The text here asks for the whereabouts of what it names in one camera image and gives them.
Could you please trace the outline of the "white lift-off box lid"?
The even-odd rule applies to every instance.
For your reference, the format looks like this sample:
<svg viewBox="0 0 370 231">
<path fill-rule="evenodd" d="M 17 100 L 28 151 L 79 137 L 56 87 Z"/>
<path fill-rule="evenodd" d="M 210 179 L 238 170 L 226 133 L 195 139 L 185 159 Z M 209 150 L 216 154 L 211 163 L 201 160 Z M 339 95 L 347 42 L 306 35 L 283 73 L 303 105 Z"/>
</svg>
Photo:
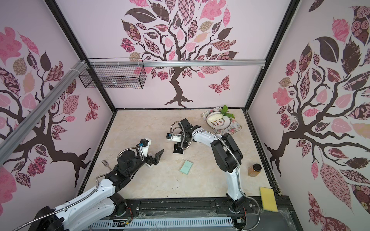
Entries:
<svg viewBox="0 0 370 231">
<path fill-rule="evenodd" d="M 149 167 L 149 168 L 152 168 L 152 167 L 154 167 L 154 164 L 152 164 L 152 163 L 149 163 L 149 162 L 146 162 L 146 163 L 145 163 L 145 165 L 146 165 L 147 167 Z"/>
</svg>

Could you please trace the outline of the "white lift-off box base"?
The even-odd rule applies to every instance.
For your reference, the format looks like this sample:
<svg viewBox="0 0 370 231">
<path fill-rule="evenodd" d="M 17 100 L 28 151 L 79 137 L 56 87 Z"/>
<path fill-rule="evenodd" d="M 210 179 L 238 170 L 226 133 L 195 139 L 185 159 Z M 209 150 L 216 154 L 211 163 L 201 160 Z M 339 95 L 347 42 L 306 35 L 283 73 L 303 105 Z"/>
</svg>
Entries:
<svg viewBox="0 0 370 231">
<path fill-rule="evenodd" d="M 181 148 L 181 146 L 179 146 L 177 143 L 174 145 L 174 148 L 173 148 L 173 154 L 179 154 L 179 155 L 183 155 L 184 154 L 184 150 Z"/>
</svg>

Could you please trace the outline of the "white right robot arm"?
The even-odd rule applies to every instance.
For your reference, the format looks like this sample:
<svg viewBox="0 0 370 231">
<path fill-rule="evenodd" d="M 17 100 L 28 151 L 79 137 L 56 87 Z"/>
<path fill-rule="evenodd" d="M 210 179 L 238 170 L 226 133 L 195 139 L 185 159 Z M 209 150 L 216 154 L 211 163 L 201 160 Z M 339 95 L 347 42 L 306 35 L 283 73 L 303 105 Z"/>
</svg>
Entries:
<svg viewBox="0 0 370 231">
<path fill-rule="evenodd" d="M 238 213 L 244 206 L 246 195 L 241 187 L 241 161 L 243 154 L 232 135 L 214 134 L 201 126 L 192 126 L 187 119 L 171 125 L 166 139 L 174 141 L 175 147 L 187 150 L 193 142 L 199 142 L 212 149 L 217 166 L 226 174 L 227 202 L 231 212 Z"/>
</svg>

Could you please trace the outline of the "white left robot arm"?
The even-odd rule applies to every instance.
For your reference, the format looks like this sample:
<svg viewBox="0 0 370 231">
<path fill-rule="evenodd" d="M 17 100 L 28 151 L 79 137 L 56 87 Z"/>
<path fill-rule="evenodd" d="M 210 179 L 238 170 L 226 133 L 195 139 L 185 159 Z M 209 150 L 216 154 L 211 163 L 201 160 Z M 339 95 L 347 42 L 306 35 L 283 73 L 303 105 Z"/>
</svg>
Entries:
<svg viewBox="0 0 370 231">
<path fill-rule="evenodd" d="M 125 214 L 127 204 L 118 192 L 143 165 L 157 165 L 163 153 L 164 150 L 160 150 L 154 156 L 141 157 L 138 151 L 132 149 L 122 152 L 112 171 L 96 178 L 95 187 L 53 209 L 44 207 L 37 213 L 29 230 L 82 231 L 115 212 Z"/>
</svg>

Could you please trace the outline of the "brown jar black lid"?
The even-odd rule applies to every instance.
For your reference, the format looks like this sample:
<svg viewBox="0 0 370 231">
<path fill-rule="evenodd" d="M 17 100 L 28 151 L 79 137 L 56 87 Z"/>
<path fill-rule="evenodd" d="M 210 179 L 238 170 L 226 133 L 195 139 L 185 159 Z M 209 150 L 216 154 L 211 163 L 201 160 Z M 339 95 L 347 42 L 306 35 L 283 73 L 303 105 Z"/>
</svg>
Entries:
<svg viewBox="0 0 370 231">
<path fill-rule="evenodd" d="M 258 163 L 253 164 L 248 168 L 248 175 L 250 177 L 256 177 L 262 170 L 262 166 Z"/>
</svg>

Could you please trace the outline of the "mint green card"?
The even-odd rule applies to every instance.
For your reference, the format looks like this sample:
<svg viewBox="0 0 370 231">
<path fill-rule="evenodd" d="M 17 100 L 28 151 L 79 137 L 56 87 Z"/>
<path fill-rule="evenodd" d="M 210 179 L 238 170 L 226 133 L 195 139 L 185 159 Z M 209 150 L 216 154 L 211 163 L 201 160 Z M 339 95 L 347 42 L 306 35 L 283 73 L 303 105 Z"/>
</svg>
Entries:
<svg viewBox="0 0 370 231">
<path fill-rule="evenodd" d="M 183 173 L 183 174 L 188 175 L 189 172 L 190 172 L 190 170 L 191 170 L 191 168 L 192 168 L 192 166 L 193 166 L 193 163 L 190 162 L 190 161 L 188 161 L 188 160 L 186 160 L 184 162 L 184 164 L 182 165 L 182 167 L 180 169 L 180 172 Z"/>
</svg>

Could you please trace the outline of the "white toy radish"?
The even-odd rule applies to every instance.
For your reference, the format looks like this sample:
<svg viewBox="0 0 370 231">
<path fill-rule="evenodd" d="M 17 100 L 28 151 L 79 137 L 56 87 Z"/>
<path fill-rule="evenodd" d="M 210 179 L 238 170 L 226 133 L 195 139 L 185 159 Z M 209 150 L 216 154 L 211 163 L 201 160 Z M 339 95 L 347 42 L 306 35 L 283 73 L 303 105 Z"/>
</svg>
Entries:
<svg viewBox="0 0 370 231">
<path fill-rule="evenodd" d="M 224 105 L 221 109 L 221 111 L 216 112 L 215 114 L 212 114 L 208 116 L 207 120 L 210 122 L 214 122 L 216 120 L 222 119 L 224 116 L 229 117 L 229 118 L 235 118 L 235 116 L 232 113 L 228 112 L 228 107 Z"/>
</svg>

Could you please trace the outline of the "white round printed plate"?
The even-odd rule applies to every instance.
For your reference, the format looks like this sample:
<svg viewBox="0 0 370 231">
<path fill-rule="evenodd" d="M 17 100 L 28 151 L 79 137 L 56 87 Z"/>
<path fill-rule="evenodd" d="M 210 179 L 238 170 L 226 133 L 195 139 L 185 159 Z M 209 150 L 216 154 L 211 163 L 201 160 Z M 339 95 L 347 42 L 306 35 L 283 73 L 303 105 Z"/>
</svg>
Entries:
<svg viewBox="0 0 370 231">
<path fill-rule="evenodd" d="M 206 116 L 206 122 L 212 129 L 224 130 L 231 125 L 232 120 L 221 111 L 213 111 Z"/>
</svg>

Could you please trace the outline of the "silver metal fork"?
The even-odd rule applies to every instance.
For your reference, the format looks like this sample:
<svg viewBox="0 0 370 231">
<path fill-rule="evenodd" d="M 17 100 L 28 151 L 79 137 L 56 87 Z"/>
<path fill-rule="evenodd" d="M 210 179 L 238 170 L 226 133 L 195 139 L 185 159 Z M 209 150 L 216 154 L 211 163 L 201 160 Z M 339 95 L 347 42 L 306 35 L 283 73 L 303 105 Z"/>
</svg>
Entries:
<svg viewBox="0 0 370 231">
<path fill-rule="evenodd" d="M 113 169 L 110 167 L 109 163 L 108 163 L 105 159 L 103 159 L 101 162 L 102 162 L 102 164 L 103 164 L 105 167 L 107 167 L 107 168 L 109 169 L 109 171 L 112 171 L 112 170 L 113 170 Z"/>
</svg>

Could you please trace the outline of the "floral rectangular tray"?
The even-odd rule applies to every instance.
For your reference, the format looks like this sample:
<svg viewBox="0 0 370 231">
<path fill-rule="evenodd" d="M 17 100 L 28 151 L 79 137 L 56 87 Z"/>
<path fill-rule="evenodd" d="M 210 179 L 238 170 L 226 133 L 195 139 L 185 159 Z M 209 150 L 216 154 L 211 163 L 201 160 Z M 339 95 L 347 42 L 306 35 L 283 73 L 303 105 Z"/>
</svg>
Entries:
<svg viewBox="0 0 370 231">
<path fill-rule="evenodd" d="M 235 118 L 224 115 L 223 110 L 223 107 L 218 106 L 202 113 L 201 117 L 216 134 L 229 133 L 233 135 L 242 130 L 242 126 Z"/>
</svg>

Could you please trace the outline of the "yellow sponge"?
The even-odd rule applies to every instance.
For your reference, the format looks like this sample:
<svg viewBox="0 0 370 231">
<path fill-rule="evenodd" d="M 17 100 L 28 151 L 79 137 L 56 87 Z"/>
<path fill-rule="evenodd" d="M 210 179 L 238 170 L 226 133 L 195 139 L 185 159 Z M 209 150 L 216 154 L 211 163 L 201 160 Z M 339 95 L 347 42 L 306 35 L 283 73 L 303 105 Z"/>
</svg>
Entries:
<svg viewBox="0 0 370 231">
<path fill-rule="evenodd" d="M 260 187 L 260 195 L 263 210 L 270 212 L 278 212 L 278 206 L 276 203 L 273 189 Z"/>
</svg>

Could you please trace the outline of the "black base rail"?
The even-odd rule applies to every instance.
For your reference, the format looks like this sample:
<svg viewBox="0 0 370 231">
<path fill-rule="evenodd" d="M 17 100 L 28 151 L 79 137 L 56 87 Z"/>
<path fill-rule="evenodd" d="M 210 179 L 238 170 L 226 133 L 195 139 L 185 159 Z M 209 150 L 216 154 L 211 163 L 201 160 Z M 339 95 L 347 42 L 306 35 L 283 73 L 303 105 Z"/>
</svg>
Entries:
<svg viewBox="0 0 370 231">
<path fill-rule="evenodd" d="M 137 218 L 140 214 L 168 214 L 170 212 L 215 212 L 217 215 L 242 216 L 258 215 L 259 204 L 243 197 L 232 202 L 225 197 L 192 197 L 192 198 L 151 198 L 127 199 L 126 213 L 120 218 Z"/>
</svg>

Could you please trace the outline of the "rear aluminium rail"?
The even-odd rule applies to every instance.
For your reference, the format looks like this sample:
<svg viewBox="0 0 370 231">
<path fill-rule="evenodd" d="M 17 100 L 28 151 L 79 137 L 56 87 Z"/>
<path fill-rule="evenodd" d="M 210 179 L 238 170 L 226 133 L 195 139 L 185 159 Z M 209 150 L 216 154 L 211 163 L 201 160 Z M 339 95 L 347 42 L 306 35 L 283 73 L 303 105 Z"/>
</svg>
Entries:
<svg viewBox="0 0 370 231">
<path fill-rule="evenodd" d="M 103 59 L 103 61 L 92 60 L 89 61 L 92 66 L 108 66 L 108 65 L 138 65 L 143 67 L 184 67 L 184 66 L 264 66 L 266 60 L 249 59 L 249 60 L 205 60 L 205 61 L 109 61 Z"/>
</svg>

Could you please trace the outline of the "aluminium rail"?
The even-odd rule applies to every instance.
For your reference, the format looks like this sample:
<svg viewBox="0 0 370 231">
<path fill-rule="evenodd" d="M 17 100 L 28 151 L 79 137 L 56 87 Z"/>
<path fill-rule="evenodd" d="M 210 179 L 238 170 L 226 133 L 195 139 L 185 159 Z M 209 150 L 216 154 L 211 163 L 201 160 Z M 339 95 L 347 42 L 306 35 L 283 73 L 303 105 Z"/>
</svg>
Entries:
<svg viewBox="0 0 370 231">
<path fill-rule="evenodd" d="M 92 60 L 89 61 L 92 66 L 108 66 L 108 65 L 138 65 L 143 67 L 184 67 L 184 66 L 264 66 L 266 60 L 249 59 L 249 60 L 205 60 L 205 61 L 109 61 L 103 59 L 103 61 Z"/>
<path fill-rule="evenodd" d="M 55 88 L 37 104 L 36 108 L 20 123 L 17 129 L 12 132 L 1 143 L 1 165 L 15 151 L 18 145 L 26 138 L 30 131 L 36 126 L 41 118 L 47 113 L 51 106 L 57 101 L 60 95 L 67 89 L 78 75 L 87 68 L 85 60 L 78 61 L 73 68 L 55 85 Z"/>
</svg>

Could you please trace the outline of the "left aluminium rail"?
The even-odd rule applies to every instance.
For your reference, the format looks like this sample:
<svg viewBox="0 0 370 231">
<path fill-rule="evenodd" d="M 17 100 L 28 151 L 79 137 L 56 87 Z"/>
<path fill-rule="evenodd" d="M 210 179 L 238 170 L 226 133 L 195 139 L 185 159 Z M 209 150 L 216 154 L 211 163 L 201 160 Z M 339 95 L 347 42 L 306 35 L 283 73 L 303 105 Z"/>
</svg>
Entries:
<svg viewBox="0 0 370 231">
<path fill-rule="evenodd" d="M 51 106 L 57 101 L 60 95 L 67 89 L 78 75 L 87 68 L 85 60 L 78 61 L 73 68 L 55 85 L 55 88 L 37 104 L 36 108 L 20 123 L 17 129 L 12 132 L 1 143 L 1 165 L 15 151 L 18 145 L 26 138 L 30 131 L 36 126 L 41 118 L 47 113 Z"/>
</svg>

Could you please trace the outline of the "black corner frame post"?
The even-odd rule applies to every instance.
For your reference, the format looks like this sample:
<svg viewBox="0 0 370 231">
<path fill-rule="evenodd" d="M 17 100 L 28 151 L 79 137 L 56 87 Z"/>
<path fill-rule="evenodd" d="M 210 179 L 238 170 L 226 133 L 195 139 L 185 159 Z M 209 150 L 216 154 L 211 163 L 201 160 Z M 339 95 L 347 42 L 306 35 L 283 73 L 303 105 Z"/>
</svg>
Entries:
<svg viewBox="0 0 370 231">
<path fill-rule="evenodd" d="M 250 108 L 251 108 L 251 105 L 262 85 L 262 82 L 264 81 L 264 78 L 267 74 L 267 71 L 268 69 L 270 68 L 272 62 L 273 62 L 273 59 L 275 58 L 275 55 L 278 51 L 278 48 L 282 42 L 282 40 L 284 39 L 284 36 L 293 20 L 293 17 L 295 16 L 296 12 L 297 12 L 297 9 L 299 8 L 301 4 L 301 1 L 300 0 L 292 0 L 290 1 L 290 4 L 287 8 L 287 11 L 282 19 L 282 22 L 278 28 L 278 31 L 276 33 L 276 36 L 272 42 L 272 45 L 267 53 L 267 56 L 266 56 L 266 62 L 263 66 L 263 68 L 261 68 L 259 74 L 257 75 L 257 78 L 256 78 L 256 81 L 251 89 L 251 92 L 249 94 L 249 97 L 248 97 L 248 100 L 246 102 L 246 105 L 244 107 L 244 110 L 245 111 L 249 111 Z"/>
</svg>

